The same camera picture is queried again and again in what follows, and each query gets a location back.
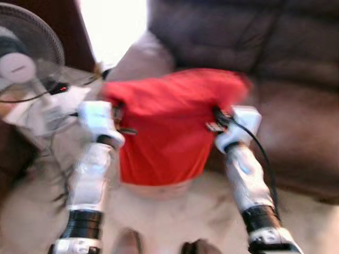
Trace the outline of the red pillow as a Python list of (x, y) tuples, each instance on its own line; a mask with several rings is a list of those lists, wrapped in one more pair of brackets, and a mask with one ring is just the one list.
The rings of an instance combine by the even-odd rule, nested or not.
[(242, 102), (249, 80), (235, 71), (193, 68), (161, 77), (108, 82), (102, 98), (119, 113), (121, 186), (138, 196), (182, 196), (214, 148), (213, 110)]

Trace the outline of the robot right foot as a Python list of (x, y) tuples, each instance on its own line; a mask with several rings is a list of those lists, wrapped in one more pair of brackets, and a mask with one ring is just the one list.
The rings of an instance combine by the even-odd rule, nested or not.
[(198, 239), (193, 242), (185, 242), (180, 247), (179, 254), (221, 254), (218, 247), (206, 239)]

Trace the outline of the white pedestal fan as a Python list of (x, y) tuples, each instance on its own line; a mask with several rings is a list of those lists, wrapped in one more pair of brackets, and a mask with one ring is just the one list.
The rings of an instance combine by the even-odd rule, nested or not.
[(69, 71), (53, 29), (26, 8), (0, 2), (0, 103), (26, 107), (19, 126), (42, 136), (78, 123)]

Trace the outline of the dark wooden door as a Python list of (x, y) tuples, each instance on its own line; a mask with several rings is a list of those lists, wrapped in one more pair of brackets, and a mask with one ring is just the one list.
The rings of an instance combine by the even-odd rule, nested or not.
[(94, 71), (95, 60), (77, 0), (0, 0), (24, 7), (44, 20), (57, 34), (66, 66)]

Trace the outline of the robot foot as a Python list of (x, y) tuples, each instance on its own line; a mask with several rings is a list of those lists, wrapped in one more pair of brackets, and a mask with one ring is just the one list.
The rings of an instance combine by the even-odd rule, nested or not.
[(206, 239), (198, 239), (193, 242), (185, 242), (180, 247), (179, 254), (221, 254), (218, 247)]
[(143, 243), (140, 233), (131, 228), (121, 230), (111, 254), (143, 254)]

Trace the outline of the dark brown fabric sofa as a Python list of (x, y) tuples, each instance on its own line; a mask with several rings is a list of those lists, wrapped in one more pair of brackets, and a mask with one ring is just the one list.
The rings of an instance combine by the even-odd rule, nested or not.
[(338, 0), (147, 0), (143, 36), (108, 79), (187, 68), (244, 73), (280, 188), (339, 199)]

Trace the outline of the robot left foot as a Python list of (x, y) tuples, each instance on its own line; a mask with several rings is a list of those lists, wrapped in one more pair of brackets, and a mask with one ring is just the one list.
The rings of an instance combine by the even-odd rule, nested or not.
[(121, 230), (111, 254), (143, 254), (143, 243), (140, 233), (131, 228)]

